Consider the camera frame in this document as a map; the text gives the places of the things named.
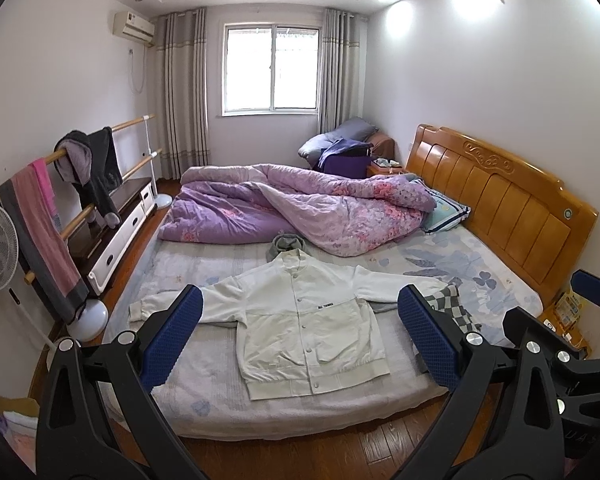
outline window frame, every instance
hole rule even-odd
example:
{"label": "window frame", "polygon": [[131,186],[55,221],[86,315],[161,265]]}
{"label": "window frame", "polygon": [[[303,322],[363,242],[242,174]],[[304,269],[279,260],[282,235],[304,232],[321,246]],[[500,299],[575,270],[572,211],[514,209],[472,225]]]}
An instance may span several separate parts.
{"label": "window frame", "polygon": [[[271,81],[269,108],[242,108],[238,110],[226,109],[226,62],[229,47],[229,31],[245,30],[248,28],[270,28],[271,29]],[[318,32],[318,62],[316,66],[315,85],[315,108],[276,108],[274,96],[276,91],[276,35],[279,28],[300,28],[304,30],[315,30]],[[222,117],[243,115],[317,115],[320,105],[320,82],[322,79],[322,27],[318,25],[288,25],[286,23],[231,23],[224,25],[222,35],[222,63],[220,70],[222,81]]]}

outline wooden headboard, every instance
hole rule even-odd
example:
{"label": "wooden headboard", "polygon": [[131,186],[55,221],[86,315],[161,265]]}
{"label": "wooden headboard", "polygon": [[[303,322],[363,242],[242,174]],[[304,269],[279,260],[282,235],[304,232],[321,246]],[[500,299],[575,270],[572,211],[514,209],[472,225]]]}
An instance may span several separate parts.
{"label": "wooden headboard", "polygon": [[470,206],[465,227],[547,307],[568,281],[598,217],[551,173],[448,128],[418,127],[407,170]]}

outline nightstand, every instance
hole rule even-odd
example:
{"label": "nightstand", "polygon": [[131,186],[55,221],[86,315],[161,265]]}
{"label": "nightstand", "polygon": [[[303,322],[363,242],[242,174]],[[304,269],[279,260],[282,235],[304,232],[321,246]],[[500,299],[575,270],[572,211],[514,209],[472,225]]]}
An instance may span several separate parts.
{"label": "nightstand", "polygon": [[396,166],[395,168],[381,168],[377,164],[369,164],[366,167],[366,177],[374,175],[390,175],[390,174],[401,174],[404,173],[404,168]]}

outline jacket pocket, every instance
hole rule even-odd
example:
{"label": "jacket pocket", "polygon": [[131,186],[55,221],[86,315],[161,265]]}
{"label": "jacket pocket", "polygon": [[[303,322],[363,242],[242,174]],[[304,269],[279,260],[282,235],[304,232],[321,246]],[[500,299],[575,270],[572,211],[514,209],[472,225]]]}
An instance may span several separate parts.
{"label": "jacket pocket", "polygon": [[362,318],[356,300],[322,308],[311,318],[316,356],[321,364],[357,357]]}
{"label": "jacket pocket", "polygon": [[295,313],[247,312],[246,318],[248,335],[244,342],[244,361],[247,366],[259,370],[304,366],[298,316]]}

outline blue gripper pad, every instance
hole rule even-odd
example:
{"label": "blue gripper pad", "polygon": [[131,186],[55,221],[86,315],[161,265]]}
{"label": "blue gripper pad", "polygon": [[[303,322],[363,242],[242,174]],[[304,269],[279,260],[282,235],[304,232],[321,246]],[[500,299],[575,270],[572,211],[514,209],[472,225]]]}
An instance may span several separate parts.
{"label": "blue gripper pad", "polygon": [[149,316],[140,329],[146,329],[145,333],[149,334],[155,330],[151,341],[142,351],[140,382],[149,393],[154,386],[167,381],[173,365],[200,321],[202,305],[200,289],[188,285],[168,310]]}
{"label": "blue gripper pad", "polygon": [[434,319],[434,312],[413,285],[398,295],[398,316],[437,384],[451,392],[460,381],[458,352]]}

